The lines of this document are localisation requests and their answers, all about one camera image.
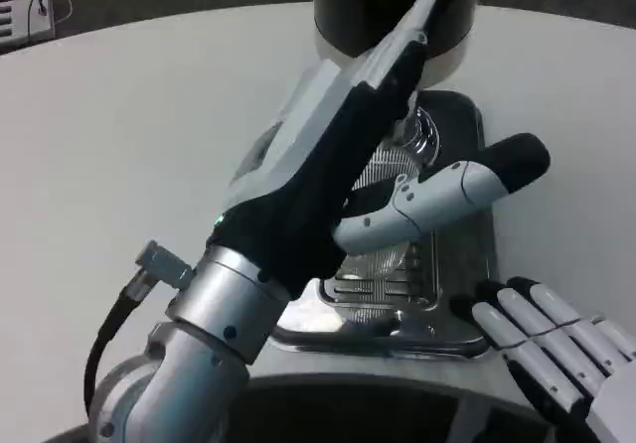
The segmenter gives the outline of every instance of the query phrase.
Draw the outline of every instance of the power strip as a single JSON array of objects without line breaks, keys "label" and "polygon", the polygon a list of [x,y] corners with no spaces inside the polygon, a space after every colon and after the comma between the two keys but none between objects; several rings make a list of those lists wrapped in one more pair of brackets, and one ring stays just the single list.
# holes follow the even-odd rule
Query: power strip
[{"label": "power strip", "polygon": [[43,0],[47,8],[45,15],[40,13],[40,1],[12,0],[0,3],[0,48],[22,46],[27,42],[36,43],[53,39],[56,25],[51,0]]}]

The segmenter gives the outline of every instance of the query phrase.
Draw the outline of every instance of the silver cylinder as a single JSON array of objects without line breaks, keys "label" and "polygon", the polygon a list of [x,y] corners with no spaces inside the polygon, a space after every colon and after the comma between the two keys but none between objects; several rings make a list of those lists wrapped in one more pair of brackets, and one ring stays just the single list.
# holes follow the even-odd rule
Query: silver cylinder
[{"label": "silver cylinder", "polygon": [[241,254],[214,247],[167,315],[214,336],[252,364],[289,302],[284,288],[260,281],[259,273]]},{"label": "silver cylinder", "polygon": [[90,441],[209,442],[248,379],[245,364],[221,342],[187,324],[160,324],[145,355],[99,385]]}]

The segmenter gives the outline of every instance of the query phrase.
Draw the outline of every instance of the white tabletop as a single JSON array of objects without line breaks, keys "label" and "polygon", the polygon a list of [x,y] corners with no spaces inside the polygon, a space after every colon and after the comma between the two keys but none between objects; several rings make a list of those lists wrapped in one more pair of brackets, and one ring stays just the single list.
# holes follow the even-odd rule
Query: white tabletop
[{"label": "white tabletop", "polygon": [[[487,142],[531,131],[553,154],[546,177],[495,207],[503,276],[544,279],[636,330],[634,51],[630,30],[480,8],[466,61],[440,86],[479,104]],[[157,238],[199,257],[242,155],[314,61],[311,4],[175,16],[0,57],[5,439],[85,421],[84,360],[137,251]],[[158,288],[133,315],[101,375],[143,349],[171,295]],[[497,360],[267,348],[253,369],[289,371],[403,375],[523,401]]]}]

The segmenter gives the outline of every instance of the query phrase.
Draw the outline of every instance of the espresso machine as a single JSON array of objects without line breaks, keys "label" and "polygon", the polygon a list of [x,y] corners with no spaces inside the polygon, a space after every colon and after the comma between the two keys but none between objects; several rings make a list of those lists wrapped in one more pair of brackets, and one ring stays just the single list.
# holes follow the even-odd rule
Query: espresso machine
[{"label": "espresso machine", "polygon": [[[388,34],[414,0],[314,0],[321,59],[345,67]],[[428,60],[410,114],[378,148],[354,189],[398,174],[426,173],[483,148],[482,114],[466,95],[432,90],[469,47],[478,0],[437,0]],[[471,358],[487,344],[448,309],[451,295],[496,278],[490,212],[422,239],[350,256],[337,275],[315,280],[274,330],[283,348],[406,357]]]}]

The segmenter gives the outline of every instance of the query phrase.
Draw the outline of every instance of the black cylindrical object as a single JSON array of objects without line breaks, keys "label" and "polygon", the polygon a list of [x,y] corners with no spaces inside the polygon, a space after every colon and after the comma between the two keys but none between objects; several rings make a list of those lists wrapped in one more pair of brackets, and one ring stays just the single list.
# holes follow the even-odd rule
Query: black cylindrical object
[{"label": "black cylindrical object", "polygon": [[[323,38],[352,58],[375,46],[415,0],[314,0]],[[438,0],[429,30],[431,57],[444,54],[468,34],[477,0]]]}]

